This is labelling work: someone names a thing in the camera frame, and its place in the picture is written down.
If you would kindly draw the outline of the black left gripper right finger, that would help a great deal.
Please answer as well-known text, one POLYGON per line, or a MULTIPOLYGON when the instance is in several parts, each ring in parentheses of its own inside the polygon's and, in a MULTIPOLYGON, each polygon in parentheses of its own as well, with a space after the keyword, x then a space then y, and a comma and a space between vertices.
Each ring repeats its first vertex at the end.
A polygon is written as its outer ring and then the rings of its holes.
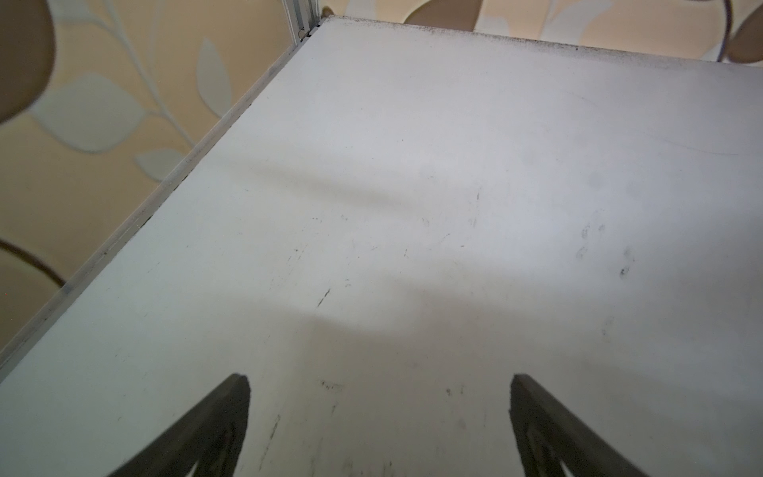
POLYGON ((527 476, 645 474, 527 374, 512 379, 509 415, 527 476))

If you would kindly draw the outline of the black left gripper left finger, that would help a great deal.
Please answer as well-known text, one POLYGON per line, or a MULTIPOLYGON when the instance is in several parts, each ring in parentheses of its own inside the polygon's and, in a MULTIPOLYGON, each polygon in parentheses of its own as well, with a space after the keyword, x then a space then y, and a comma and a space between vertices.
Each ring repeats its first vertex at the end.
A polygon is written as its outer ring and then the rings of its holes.
POLYGON ((113 476, 232 476, 250 410, 250 382, 232 374, 113 476))

